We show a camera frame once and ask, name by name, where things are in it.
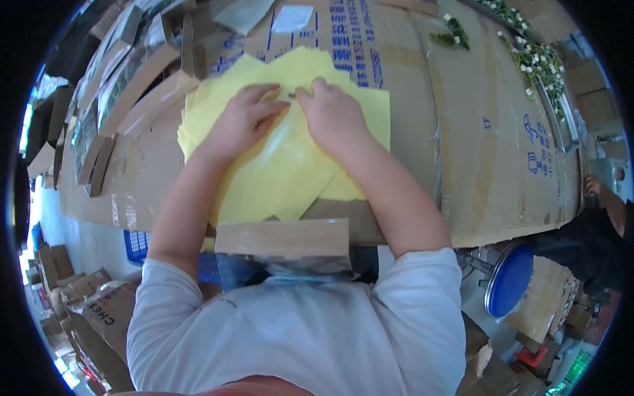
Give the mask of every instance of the white label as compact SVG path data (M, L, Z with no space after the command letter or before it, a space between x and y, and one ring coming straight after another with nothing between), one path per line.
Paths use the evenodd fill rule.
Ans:
M303 29L313 14L313 6L284 6L273 23L275 33L291 33Z

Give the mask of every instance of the stack of yellow paper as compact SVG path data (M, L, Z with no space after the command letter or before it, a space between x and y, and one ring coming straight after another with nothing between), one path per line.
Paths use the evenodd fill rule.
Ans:
M297 220L315 199L364 200L347 172L314 143L306 118L295 99L296 87L311 92L311 82L324 77L354 97L370 132L389 150L389 93L359 88L349 74L336 70L330 55L318 49L297 48L265 64L244 54L221 77L203 81L187 96L178 143L185 161L204 140L227 102L250 84L281 84L279 100L290 101L283 114L258 144L238 157L217 189L209 222L254 222L275 216Z

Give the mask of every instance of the person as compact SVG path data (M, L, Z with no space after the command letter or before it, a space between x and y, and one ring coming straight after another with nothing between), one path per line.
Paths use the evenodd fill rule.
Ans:
M614 177L624 179L624 170ZM533 254L568 267L584 292L600 299L603 291L623 292L634 261L634 204L624 203L599 178L588 176L585 191L598 205L584 208L561 228L528 238Z
M309 133L358 181L395 263L364 283L266 282L203 303L197 258L223 170L289 106L248 86L181 171L152 232L127 334L135 388L216 396L453 395L465 372L461 271L434 202L319 78Z

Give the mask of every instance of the white t-shirt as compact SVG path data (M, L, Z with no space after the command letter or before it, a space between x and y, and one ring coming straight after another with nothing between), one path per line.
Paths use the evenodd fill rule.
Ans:
M252 375L322 395L454 395L465 372L453 250L407 253L363 283L249 286L203 303L147 260L127 336L139 391L192 394Z

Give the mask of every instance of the hand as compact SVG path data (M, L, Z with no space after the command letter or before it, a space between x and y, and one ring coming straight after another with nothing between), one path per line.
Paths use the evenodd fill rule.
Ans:
M295 97L315 143L340 159L356 144L372 138L361 107L352 97L337 86L326 85L321 77L313 80L312 87L312 96L297 88Z
M601 180L592 175L586 177L586 192L588 195L594 194L597 197L601 197L604 189L605 185L601 182Z
M279 84L241 89L229 101L205 138L208 155L220 162L230 162L253 147L280 113L290 106L289 102L262 101L265 96L271 98L279 93Z

